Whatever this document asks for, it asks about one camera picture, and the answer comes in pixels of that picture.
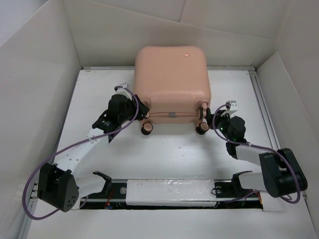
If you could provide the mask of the pink hard-shell suitcase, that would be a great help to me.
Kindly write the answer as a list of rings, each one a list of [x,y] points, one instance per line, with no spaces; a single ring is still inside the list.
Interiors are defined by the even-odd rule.
[[[135,61],[134,92],[149,108],[141,132],[154,124],[195,123],[199,135],[209,130],[211,89],[203,51],[195,46],[141,49]]]

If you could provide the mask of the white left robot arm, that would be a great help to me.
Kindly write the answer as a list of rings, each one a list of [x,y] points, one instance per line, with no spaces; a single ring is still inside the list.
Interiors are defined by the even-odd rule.
[[[80,173],[97,151],[123,130],[122,125],[146,119],[149,110],[137,95],[113,95],[108,109],[93,123],[87,139],[70,146],[68,154],[54,164],[45,163],[41,167],[38,198],[60,211],[68,212],[84,196],[97,194],[102,198],[107,197],[111,193],[111,177],[100,171],[94,171],[89,176]]]

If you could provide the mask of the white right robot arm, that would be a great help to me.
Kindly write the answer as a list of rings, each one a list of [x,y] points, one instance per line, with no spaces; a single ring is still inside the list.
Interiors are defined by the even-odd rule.
[[[290,204],[299,202],[308,182],[292,150],[274,150],[248,142],[245,121],[231,114],[230,104],[224,104],[214,113],[207,108],[205,116],[209,128],[226,141],[228,154],[234,159],[260,166],[262,191]]]

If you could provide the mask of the black base rail with white cover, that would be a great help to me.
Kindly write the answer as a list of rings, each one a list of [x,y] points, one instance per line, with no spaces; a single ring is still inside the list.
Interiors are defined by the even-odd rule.
[[[173,210],[261,209],[259,193],[236,188],[231,180],[162,179],[112,181],[108,194],[95,193],[80,200],[82,209]]]

